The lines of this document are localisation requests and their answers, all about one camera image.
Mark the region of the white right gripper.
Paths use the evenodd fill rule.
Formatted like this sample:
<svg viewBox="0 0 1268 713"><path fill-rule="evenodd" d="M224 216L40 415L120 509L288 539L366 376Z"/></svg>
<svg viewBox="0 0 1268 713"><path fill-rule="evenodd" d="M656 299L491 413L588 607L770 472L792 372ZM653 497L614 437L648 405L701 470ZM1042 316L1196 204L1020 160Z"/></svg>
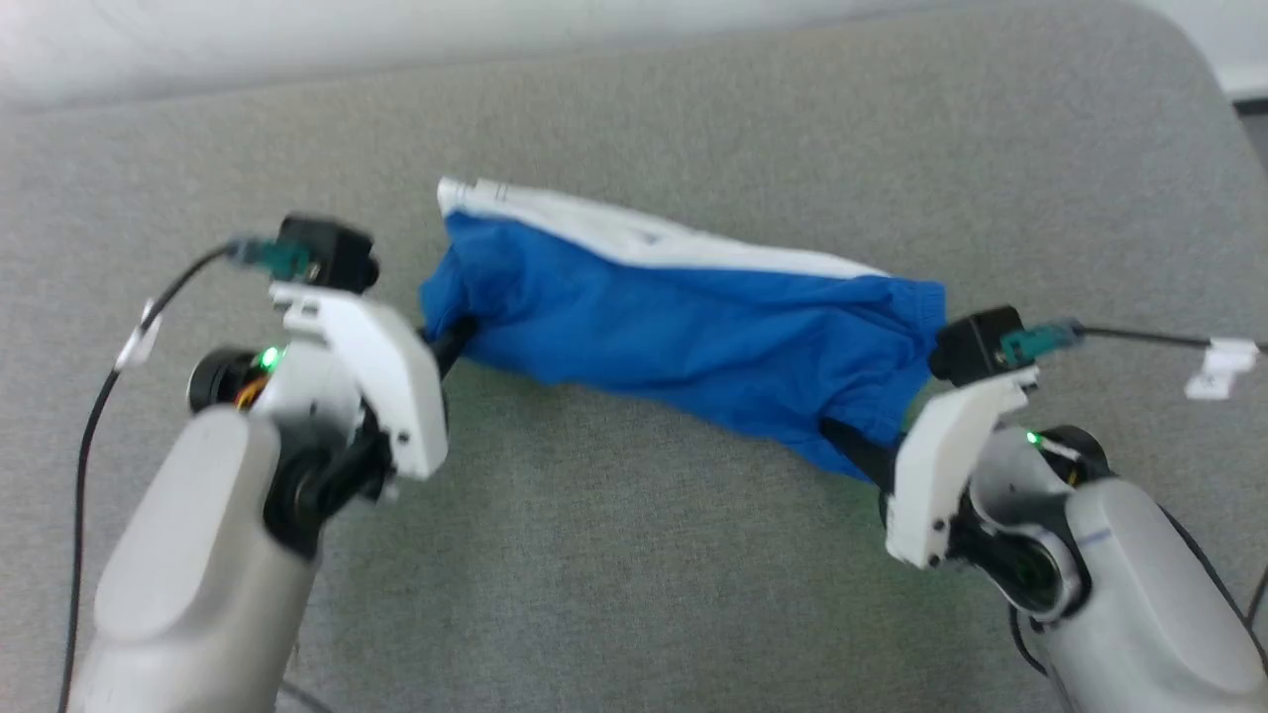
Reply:
<svg viewBox="0 0 1268 713"><path fill-rule="evenodd" d="M924 402L899 452L824 417L819 433L888 496L885 547L893 559L929 568L948 551L951 518L970 474L1006 414L1028 403L1040 369L1030 365L965 384Z"/></svg>

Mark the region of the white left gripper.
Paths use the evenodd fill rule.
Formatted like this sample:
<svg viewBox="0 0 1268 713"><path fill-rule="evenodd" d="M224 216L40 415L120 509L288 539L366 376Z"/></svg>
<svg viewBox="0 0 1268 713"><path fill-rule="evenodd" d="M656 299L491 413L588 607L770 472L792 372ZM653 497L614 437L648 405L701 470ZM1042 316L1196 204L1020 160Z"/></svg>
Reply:
<svg viewBox="0 0 1268 713"><path fill-rule="evenodd" d="M394 308L363 296L284 280L268 296L289 343L251 415L313 433L335 450L375 417L394 473L430 478L449 450L441 382L476 336L476 317L425 326L427 349Z"/></svg>

